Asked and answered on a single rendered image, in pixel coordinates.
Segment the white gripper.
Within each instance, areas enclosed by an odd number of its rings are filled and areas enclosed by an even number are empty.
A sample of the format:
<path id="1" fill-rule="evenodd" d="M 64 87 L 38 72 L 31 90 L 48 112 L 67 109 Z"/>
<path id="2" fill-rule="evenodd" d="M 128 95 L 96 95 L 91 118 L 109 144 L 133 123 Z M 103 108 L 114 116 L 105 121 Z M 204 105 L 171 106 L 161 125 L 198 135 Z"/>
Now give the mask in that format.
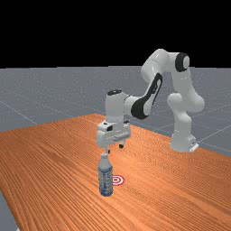
<path id="1" fill-rule="evenodd" d="M 119 143 L 123 149 L 125 140 L 131 136 L 130 122 L 128 120 L 119 122 L 107 122 L 104 120 L 97 126 L 97 145 L 110 153 L 109 146 L 112 143 Z"/>

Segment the clear plastic bottle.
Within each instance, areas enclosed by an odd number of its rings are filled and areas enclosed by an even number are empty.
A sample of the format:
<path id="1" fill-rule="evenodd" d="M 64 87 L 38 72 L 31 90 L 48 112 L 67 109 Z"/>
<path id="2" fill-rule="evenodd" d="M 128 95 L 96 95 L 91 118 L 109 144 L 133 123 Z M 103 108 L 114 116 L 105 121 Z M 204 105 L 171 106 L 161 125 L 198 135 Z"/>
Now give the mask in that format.
<path id="1" fill-rule="evenodd" d="M 99 192 L 104 197 L 109 197 L 113 194 L 113 167 L 108 160 L 108 154 L 102 153 L 98 163 L 98 180 Z"/>

